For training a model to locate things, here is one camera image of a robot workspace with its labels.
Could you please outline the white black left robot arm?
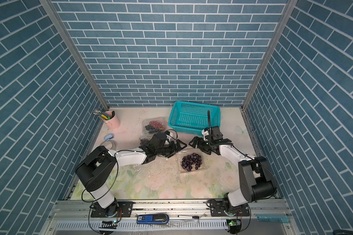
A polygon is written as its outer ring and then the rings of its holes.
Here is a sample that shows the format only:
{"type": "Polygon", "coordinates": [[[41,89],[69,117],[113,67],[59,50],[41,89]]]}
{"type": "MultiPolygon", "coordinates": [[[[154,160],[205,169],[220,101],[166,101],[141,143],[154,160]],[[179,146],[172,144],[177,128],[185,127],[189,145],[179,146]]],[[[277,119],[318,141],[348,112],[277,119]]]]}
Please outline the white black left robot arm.
{"type": "Polygon", "coordinates": [[[131,150],[108,150],[104,146],[95,148],[75,167],[75,173],[86,191],[93,196],[90,203],[98,203],[100,208],[115,206],[115,197],[106,184],[112,170],[126,165],[147,164],[157,156],[170,158],[187,147],[180,141],[149,141],[131,150]]]}

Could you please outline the red grape bunch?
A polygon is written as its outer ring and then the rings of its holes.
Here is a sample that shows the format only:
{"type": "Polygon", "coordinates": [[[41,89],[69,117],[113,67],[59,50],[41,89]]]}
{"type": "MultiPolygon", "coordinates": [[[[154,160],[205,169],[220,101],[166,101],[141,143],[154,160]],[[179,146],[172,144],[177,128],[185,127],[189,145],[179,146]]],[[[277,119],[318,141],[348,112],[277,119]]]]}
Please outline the red grape bunch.
{"type": "Polygon", "coordinates": [[[153,127],[155,127],[156,128],[155,130],[162,131],[165,129],[165,126],[164,126],[163,122],[161,122],[161,121],[153,120],[153,121],[150,121],[149,124],[152,125],[153,127]]]}

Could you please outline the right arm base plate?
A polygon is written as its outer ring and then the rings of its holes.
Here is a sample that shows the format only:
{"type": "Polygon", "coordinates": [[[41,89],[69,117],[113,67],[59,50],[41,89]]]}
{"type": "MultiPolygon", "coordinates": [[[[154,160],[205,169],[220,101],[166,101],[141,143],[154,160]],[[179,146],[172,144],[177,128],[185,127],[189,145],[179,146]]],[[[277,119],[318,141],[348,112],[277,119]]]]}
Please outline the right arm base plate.
{"type": "Polygon", "coordinates": [[[208,200],[206,205],[209,207],[210,214],[212,217],[223,217],[223,216],[249,216],[250,207],[248,204],[239,206],[232,206],[230,203],[222,200],[208,200]]]}

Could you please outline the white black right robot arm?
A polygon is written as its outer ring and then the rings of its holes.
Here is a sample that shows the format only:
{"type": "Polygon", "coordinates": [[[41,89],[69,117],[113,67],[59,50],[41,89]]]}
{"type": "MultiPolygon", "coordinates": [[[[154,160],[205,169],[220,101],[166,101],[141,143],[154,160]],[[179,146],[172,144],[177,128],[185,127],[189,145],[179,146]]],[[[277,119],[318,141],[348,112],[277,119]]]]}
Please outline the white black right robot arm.
{"type": "Polygon", "coordinates": [[[207,140],[194,137],[189,145],[210,155],[215,153],[238,166],[239,186],[222,198],[224,211],[236,213],[241,206],[273,197],[277,180],[264,157],[255,157],[234,146],[229,139],[207,140]]]}

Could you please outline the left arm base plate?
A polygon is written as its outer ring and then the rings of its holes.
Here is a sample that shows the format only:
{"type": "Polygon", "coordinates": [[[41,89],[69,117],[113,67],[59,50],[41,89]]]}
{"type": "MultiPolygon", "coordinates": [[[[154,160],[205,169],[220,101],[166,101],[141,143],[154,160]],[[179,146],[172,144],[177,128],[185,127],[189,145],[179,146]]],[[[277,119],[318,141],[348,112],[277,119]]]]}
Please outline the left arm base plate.
{"type": "Polygon", "coordinates": [[[133,208],[131,201],[114,201],[108,207],[102,208],[98,202],[90,206],[93,218],[130,217],[133,208]]]}

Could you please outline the clear clamshell container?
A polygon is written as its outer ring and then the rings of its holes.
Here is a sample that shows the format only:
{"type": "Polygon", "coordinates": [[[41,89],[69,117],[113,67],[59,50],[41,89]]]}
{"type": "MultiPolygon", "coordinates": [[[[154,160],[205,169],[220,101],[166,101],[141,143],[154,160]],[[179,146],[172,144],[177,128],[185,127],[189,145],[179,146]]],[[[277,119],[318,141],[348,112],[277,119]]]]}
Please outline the clear clamshell container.
{"type": "Polygon", "coordinates": [[[181,174],[200,172],[206,170],[206,159],[199,149],[184,149],[177,155],[177,168],[181,174]]]}
{"type": "Polygon", "coordinates": [[[146,146],[146,145],[148,145],[152,138],[153,138],[153,135],[142,135],[142,136],[139,138],[140,146],[146,146]]]}
{"type": "Polygon", "coordinates": [[[155,134],[166,130],[165,117],[150,118],[142,121],[142,134],[155,134]]]}

